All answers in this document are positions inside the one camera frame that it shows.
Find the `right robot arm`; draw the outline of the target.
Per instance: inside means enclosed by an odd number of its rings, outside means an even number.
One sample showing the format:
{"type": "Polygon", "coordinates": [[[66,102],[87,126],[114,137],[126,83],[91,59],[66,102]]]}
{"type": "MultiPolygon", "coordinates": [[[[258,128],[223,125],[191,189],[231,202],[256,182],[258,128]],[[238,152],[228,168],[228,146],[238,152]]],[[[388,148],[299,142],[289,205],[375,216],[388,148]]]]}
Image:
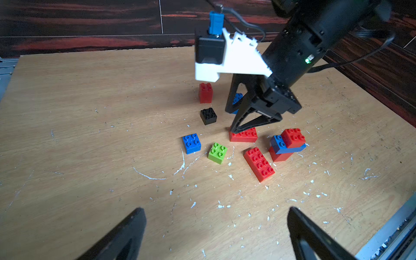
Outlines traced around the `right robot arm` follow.
{"type": "Polygon", "coordinates": [[[392,12],[390,1],[274,1],[273,7],[289,22],[262,54],[269,76],[233,76],[225,107],[236,113],[232,133],[280,122],[285,112],[297,113],[302,106],[292,85],[306,73],[328,69],[317,62],[364,20],[386,22],[392,12]]]}

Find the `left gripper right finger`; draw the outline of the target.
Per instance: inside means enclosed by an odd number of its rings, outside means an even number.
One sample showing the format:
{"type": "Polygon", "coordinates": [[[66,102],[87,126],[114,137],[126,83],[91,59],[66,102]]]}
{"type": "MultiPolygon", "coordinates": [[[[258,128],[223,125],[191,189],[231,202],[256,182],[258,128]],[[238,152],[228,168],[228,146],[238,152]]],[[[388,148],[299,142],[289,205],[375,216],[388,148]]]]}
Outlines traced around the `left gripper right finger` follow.
{"type": "Polygon", "coordinates": [[[289,209],[287,225],[297,260],[355,259],[298,208],[289,209]]]}

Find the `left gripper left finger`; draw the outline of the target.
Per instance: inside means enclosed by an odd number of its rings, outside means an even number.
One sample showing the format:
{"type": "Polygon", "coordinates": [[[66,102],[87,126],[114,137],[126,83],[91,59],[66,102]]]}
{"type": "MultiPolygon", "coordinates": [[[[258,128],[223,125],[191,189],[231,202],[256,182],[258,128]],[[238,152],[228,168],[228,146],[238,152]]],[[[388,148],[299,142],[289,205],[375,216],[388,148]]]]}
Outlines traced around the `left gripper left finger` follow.
{"type": "Polygon", "coordinates": [[[144,237],[146,223],[144,209],[134,209],[78,259],[136,260],[144,237]]]}

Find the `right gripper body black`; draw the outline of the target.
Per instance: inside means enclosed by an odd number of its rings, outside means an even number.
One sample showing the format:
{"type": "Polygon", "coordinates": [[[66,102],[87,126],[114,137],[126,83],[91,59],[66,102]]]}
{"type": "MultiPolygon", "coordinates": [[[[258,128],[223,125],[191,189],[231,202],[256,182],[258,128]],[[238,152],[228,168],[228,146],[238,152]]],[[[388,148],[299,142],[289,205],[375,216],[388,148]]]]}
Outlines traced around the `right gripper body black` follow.
{"type": "Polygon", "coordinates": [[[351,19],[341,14],[296,13],[262,55],[272,74],[256,79],[258,97],[279,114],[299,111],[290,87],[350,30],[351,19]]]}

